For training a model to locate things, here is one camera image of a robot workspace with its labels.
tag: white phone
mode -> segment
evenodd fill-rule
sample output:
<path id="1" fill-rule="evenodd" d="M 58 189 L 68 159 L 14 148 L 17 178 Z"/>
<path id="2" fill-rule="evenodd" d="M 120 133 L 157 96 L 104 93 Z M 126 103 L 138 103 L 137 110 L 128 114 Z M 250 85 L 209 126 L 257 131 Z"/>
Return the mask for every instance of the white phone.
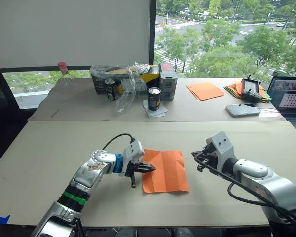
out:
<path id="1" fill-rule="evenodd" d="M 233 117 L 258 115 L 261 112 L 254 104 L 227 105 L 226 110 Z"/>

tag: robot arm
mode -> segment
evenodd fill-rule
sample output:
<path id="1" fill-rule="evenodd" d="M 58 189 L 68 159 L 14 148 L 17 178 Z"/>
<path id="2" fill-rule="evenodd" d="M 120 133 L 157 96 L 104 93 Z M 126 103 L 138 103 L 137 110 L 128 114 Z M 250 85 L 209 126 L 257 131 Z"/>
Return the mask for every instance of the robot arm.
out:
<path id="1" fill-rule="evenodd" d="M 193 152 L 197 169 L 202 172 L 208 168 L 210 172 L 227 179 L 236 180 L 251 191 L 272 202 L 276 206 L 290 211 L 296 217 L 296 186 L 288 179 L 277 175 L 267 165 L 255 163 L 246 159 L 237 160 L 233 145 L 224 132 L 219 132 L 206 139 L 207 145 L 203 150 Z M 275 209 L 262 206 L 273 235 L 296 236 L 296 228 Z"/>
<path id="2" fill-rule="evenodd" d="M 92 191 L 104 174 L 118 173 L 131 178 L 131 187 L 136 186 L 134 172 L 152 172 L 155 167 L 139 161 L 144 149 L 138 140 L 132 141 L 123 155 L 103 150 L 92 152 L 90 159 L 72 177 L 69 185 L 46 212 L 32 232 L 32 237 L 72 237 L 74 225 Z"/>

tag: green band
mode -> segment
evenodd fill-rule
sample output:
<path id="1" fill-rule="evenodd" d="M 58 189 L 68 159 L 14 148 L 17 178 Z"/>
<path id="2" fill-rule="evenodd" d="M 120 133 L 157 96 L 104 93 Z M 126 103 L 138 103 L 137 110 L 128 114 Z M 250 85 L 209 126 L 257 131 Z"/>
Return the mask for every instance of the green band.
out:
<path id="1" fill-rule="evenodd" d="M 77 197 L 77 196 L 75 196 L 75 195 L 73 195 L 71 193 L 68 193 L 67 191 L 64 191 L 63 195 L 65 195 L 68 198 L 71 198 L 72 200 L 75 200 L 75 201 L 79 202 L 79 204 L 81 206 L 84 206 L 87 203 L 86 199 L 79 198 L 79 197 Z"/>

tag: plastic bottle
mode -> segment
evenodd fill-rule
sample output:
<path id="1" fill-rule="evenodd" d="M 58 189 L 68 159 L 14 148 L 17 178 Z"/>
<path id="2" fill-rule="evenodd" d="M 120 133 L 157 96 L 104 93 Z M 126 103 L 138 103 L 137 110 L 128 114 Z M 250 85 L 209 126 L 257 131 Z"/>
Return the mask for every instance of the plastic bottle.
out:
<path id="1" fill-rule="evenodd" d="M 67 68 L 67 63 L 59 62 L 58 68 L 62 73 L 62 77 L 60 78 L 60 82 L 64 85 L 72 85 L 74 82 L 74 77 L 70 75 L 68 68 Z"/>

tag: desk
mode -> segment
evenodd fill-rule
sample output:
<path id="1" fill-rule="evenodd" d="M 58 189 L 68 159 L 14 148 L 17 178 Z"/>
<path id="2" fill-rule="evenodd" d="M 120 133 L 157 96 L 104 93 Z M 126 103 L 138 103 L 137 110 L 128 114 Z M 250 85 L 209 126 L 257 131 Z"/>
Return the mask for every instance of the desk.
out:
<path id="1" fill-rule="evenodd" d="M 114 116 L 116 102 L 106 95 L 98 95 L 91 79 L 77 79 L 72 88 L 57 83 L 47 98 L 29 118 L 29 121 L 261 121 L 285 120 L 279 113 L 262 111 L 259 116 L 233 118 L 225 109 L 226 105 L 245 103 L 234 98 L 223 87 L 241 78 L 178 79 L 173 101 L 163 101 L 168 109 L 165 117 L 149 118 L 142 102 L 147 95 L 137 95 L 128 112 Z M 196 100 L 188 84 L 211 82 L 225 95 L 206 101 Z M 258 107 L 274 108 L 269 103 L 257 103 Z"/>
<path id="2" fill-rule="evenodd" d="M 260 207 L 234 200 L 228 182 L 196 170 L 192 151 L 224 130 L 238 159 L 271 165 L 296 185 L 296 131 L 274 122 L 28 122 L 0 160 L 0 216 L 9 224 L 36 225 L 92 151 L 129 132 L 144 148 L 182 150 L 189 193 L 144 194 L 127 177 L 106 175 L 82 212 L 85 226 L 241 226 L 267 224 Z M 126 137 L 107 150 L 120 153 Z M 235 188 L 235 194 L 253 198 Z"/>

